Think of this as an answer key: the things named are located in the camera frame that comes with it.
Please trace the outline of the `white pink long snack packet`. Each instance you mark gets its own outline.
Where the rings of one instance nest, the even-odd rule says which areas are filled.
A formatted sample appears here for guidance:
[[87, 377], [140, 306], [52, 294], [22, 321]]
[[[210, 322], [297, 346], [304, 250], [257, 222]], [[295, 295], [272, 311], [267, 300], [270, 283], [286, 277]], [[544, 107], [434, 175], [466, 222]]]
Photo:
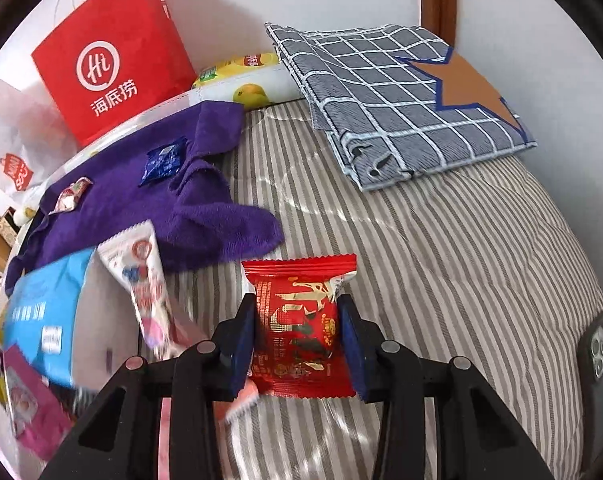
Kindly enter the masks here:
[[129, 292], [144, 342], [157, 360], [179, 356], [209, 338], [170, 295], [152, 222], [104, 240], [97, 253]]

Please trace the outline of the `red snack packet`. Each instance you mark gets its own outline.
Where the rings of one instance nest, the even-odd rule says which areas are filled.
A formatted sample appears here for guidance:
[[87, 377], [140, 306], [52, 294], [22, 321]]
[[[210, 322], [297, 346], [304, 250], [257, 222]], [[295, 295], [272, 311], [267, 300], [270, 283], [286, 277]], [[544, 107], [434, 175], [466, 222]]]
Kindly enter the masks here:
[[355, 277], [355, 254], [242, 263], [256, 296], [251, 380], [283, 398], [350, 398], [337, 298]]

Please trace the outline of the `pink white small snack packet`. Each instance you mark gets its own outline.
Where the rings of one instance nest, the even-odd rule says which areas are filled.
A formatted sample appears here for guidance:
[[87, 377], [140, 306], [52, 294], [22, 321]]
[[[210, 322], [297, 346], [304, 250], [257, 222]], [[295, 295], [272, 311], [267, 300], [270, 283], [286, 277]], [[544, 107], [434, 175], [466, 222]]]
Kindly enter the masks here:
[[83, 195], [93, 185], [93, 181], [88, 177], [80, 177], [72, 182], [67, 188], [64, 188], [57, 197], [51, 214], [66, 214], [79, 207]]

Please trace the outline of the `blue cookie snack packet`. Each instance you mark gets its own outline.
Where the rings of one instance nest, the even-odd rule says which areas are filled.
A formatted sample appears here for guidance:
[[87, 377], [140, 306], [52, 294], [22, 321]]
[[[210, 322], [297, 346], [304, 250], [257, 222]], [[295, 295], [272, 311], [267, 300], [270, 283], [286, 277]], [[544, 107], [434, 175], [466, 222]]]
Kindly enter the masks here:
[[187, 138], [181, 136], [170, 144], [150, 150], [138, 186], [175, 176], [184, 164], [186, 142]]

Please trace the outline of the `magenta snack bag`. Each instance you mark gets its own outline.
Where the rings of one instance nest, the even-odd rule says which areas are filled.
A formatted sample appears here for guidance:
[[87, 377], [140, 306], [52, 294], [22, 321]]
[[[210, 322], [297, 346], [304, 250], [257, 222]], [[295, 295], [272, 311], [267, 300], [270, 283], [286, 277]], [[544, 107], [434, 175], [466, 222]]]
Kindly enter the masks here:
[[16, 440], [48, 462], [74, 423], [16, 344], [4, 351], [3, 362]]

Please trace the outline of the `blue tissue pack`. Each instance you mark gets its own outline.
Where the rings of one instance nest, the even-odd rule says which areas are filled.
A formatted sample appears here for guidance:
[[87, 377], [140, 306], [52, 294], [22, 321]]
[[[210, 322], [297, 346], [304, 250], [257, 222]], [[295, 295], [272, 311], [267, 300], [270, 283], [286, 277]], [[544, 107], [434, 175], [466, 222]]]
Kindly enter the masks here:
[[22, 276], [8, 302], [5, 348], [19, 347], [50, 382], [100, 390], [138, 353], [138, 321], [129, 292], [94, 248]]

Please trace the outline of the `grey cased smartphone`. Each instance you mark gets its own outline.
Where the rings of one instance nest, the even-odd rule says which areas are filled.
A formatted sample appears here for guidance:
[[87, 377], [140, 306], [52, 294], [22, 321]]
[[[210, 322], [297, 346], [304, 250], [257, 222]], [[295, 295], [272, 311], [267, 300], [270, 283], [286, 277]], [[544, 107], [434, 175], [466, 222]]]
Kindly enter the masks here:
[[603, 311], [585, 329], [577, 346], [583, 406], [581, 472], [603, 467]]

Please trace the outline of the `purple towel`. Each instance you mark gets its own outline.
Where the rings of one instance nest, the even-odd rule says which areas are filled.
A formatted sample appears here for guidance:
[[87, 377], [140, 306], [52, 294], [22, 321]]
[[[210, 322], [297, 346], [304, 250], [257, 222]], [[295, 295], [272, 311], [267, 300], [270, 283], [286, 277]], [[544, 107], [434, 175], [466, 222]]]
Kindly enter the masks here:
[[[205, 101], [154, 122], [82, 162], [43, 194], [27, 236], [5, 273], [13, 290], [22, 274], [90, 248], [145, 220], [152, 222], [164, 272], [196, 271], [257, 258], [283, 243], [269, 210], [235, 203], [216, 166], [238, 147], [242, 105]], [[187, 138], [184, 164], [170, 178], [138, 186], [147, 153]], [[79, 207], [51, 214], [59, 193], [80, 177], [93, 185]]]

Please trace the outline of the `white Miniso plastic bag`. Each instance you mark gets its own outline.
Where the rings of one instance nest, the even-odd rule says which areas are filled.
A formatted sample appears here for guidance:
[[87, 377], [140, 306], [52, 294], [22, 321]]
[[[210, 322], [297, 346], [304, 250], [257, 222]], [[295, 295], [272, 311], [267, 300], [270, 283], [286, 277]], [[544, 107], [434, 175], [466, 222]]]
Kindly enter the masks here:
[[19, 200], [78, 151], [77, 140], [54, 106], [0, 79], [0, 189]]

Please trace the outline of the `blue plaid folded cloth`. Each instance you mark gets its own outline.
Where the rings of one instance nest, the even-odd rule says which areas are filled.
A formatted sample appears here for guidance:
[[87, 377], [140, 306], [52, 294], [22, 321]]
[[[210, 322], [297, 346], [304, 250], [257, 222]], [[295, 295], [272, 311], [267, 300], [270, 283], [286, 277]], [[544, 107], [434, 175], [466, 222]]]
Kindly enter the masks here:
[[535, 139], [500, 92], [421, 26], [266, 24], [343, 173], [362, 191], [512, 155]]

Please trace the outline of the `rolled fruit-print mat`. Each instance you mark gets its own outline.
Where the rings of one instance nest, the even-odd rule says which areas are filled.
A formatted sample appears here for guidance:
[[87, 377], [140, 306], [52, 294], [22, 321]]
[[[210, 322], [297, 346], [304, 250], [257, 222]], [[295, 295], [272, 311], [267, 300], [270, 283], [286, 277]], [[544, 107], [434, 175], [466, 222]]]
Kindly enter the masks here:
[[200, 102], [234, 102], [243, 104], [245, 110], [259, 110], [259, 108], [269, 105], [295, 101], [300, 98], [301, 93], [297, 84], [292, 80], [288, 69], [280, 63], [253, 67], [247, 72], [228, 77], [216, 77], [211, 82], [196, 86], [149, 110], [144, 110], [143, 113], [111, 129], [60, 166], [51, 177], [41, 184], [41, 188], [46, 190], [82, 162], [120, 139]]

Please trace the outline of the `red paper shopping bag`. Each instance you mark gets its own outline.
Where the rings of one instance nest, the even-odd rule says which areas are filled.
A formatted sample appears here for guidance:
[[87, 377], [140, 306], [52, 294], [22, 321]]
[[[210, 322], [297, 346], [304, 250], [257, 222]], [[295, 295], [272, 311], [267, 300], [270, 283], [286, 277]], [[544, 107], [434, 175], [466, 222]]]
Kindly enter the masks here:
[[196, 79], [166, 0], [86, 0], [32, 60], [80, 146]]

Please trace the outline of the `yellow snack bag behind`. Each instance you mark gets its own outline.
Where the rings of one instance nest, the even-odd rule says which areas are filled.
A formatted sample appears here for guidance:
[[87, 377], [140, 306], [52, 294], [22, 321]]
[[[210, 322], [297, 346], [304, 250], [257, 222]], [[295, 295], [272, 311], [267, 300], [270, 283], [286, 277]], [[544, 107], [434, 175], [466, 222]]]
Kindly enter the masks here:
[[204, 68], [193, 82], [193, 88], [205, 86], [205, 84], [210, 84], [213, 81], [261, 70], [278, 63], [280, 63], [280, 60], [274, 52], [248, 54], [239, 56], [238, 58], [231, 58], [231, 60]]

